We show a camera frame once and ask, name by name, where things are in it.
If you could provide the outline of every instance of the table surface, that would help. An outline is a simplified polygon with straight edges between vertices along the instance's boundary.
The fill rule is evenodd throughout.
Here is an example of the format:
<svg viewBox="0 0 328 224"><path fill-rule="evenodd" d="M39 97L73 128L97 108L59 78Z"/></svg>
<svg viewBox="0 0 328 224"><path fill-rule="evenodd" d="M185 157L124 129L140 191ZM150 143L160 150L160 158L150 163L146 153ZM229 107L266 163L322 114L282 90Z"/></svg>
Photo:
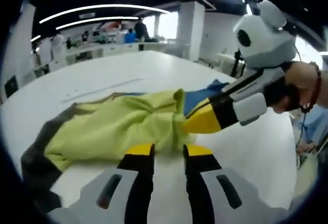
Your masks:
<svg viewBox="0 0 328 224"><path fill-rule="evenodd" d="M47 74L24 86L1 106L3 135L21 174L20 157L42 125L73 102L99 99L112 92L202 89L214 79L234 79L205 66L154 51L93 59ZM288 208L296 182L295 142L288 114L271 108L259 120L235 124L219 133L197 135L196 143L212 149L224 168L232 168L254 184L271 207ZM52 190L67 207L79 191L109 164L75 164ZM191 223L182 155L158 156L149 223Z"/></svg>

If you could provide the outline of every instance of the bracelet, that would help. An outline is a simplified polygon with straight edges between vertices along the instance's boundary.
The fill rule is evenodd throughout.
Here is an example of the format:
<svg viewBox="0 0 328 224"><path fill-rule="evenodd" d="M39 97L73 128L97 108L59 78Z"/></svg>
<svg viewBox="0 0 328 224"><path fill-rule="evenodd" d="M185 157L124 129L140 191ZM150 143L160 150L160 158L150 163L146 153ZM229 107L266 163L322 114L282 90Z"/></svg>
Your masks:
<svg viewBox="0 0 328 224"><path fill-rule="evenodd" d="M305 107L303 107L303 106L300 107L301 111L304 114L309 113L309 111L312 110L313 105L316 104L317 99L320 94L320 91L321 91L321 83L322 83L321 72L320 72L319 66L315 62L310 62L310 65L315 67L318 77L317 77L317 81L316 81L309 105L307 105Z"/></svg>

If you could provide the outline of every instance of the white cabinet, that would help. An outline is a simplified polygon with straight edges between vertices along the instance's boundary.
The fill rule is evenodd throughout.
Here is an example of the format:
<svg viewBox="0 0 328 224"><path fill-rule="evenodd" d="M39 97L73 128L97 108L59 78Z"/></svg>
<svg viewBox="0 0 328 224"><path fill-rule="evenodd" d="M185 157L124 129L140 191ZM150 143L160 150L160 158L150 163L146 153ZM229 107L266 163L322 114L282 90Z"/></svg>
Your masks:
<svg viewBox="0 0 328 224"><path fill-rule="evenodd" d="M91 51L92 59L103 57L103 51L102 48Z"/></svg>
<svg viewBox="0 0 328 224"><path fill-rule="evenodd" d="M112 56L122 53L122 45L105 45L103 56Z"/></svg>
<svg viewBox="0 0 328 224"><path fill-rule="evenodd" d="M123 45L123 52L137 52L139 51L138 44L124 44Z"/></svg>
<svg viewBox="0 0 328 224"><path fill-rule="evenodd" d="M49 62L49 70L50 72L54 72L58 69L62 69L67 66L67 62L64 60L53 60Z"/></svg>
<svg viewBox="0 0 328 224"><path fill-rule="evenodd" d="M34 71L30 71L29 73L22 76L20 88L27 85L28 83L34 81L36 79L36 75Z"/></svg>

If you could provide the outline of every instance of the yellow cloth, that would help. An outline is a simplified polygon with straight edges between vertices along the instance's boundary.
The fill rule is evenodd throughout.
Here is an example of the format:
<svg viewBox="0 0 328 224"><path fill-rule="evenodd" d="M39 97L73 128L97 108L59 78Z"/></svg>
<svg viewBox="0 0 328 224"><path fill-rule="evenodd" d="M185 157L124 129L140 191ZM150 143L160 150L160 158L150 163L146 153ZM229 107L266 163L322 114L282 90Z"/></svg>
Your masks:
<svg viewBox="0 0 328 224"><path fill-rule="evenodd" d="M157 152L191 143L182 125L185 94L177 91L104 98L76 105L45 149L45 156L65 170L77 160L122 159L132 145L153 142Z"/></svg>

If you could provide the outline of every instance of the cable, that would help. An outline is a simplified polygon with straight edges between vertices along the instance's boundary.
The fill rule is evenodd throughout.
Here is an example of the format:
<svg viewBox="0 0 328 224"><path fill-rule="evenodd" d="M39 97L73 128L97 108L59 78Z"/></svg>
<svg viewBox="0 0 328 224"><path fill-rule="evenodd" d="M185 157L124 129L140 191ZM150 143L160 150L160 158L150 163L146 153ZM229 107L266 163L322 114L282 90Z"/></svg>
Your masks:
<svg viewBox="0 0 328 224"><path fill-rule="evenodd" d="M301 135L299 136L299 139L298 139L298 142L296 144L296 147L298 147L298 144L301 142L301 139L302 139L306 114L307 113L304 114L303 123L302 123L302 127L301 127Z"/></svg>
<svg viewBox="0 0 328 224"><path fill-rule="evenodd" d="M301 55L299 54L299 51L298 51L298 49L297 49L297 47L296 47L296 44L294 44L294 47L295 47L295 49L296 49L297 55L298 55L298 57L299 57L299 60L302 62L302 58L301 58Z"/></svg>

